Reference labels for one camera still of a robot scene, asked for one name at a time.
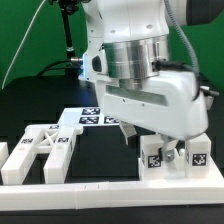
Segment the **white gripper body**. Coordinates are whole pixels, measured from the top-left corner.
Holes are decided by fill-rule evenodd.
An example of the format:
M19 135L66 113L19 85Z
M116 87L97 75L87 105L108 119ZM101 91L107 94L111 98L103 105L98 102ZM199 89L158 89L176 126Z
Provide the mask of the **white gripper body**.
M95 84L98 105L106 116L179 140L203 134L208 115L203 93L191 72L161 71L147 78L140 90L119 87L112 79Z

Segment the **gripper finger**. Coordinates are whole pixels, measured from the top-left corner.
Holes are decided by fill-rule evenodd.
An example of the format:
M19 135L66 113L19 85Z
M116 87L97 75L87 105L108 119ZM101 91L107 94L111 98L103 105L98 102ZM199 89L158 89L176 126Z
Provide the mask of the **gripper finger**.
M177 146L178 140L167 135L161 135L160 138L162 140L162 160L166 163L169 163L175 158L174 149Z
M127 122L120 121L119 127L125 137L125 142L127 145L134 144L136 142L137 132L135 127Z

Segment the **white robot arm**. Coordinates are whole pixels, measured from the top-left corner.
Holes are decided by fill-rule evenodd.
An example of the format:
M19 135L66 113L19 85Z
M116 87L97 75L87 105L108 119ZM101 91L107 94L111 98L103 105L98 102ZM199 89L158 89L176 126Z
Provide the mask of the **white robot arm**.
M208 128L217 95L200 83L197 56L182 27L208 24L224 0L81 0L88 47L83 78L95 84L102 112L120 121L124 135L141 127L163 139L190 140Z

